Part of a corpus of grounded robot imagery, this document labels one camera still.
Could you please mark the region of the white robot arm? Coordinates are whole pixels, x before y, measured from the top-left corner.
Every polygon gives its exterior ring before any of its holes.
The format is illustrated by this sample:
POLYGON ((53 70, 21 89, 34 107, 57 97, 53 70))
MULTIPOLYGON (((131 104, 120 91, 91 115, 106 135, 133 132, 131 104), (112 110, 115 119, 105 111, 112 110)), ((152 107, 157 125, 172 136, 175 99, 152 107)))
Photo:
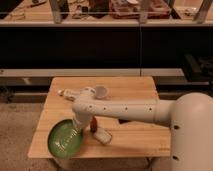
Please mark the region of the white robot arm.
POLYGON ((74 100, 77 127, 93 116, 142 121, 168 126, 171 131, 170 171, 213 171, 213 98, 189 93, 177 100, 96 100, 84 89, 74 100))

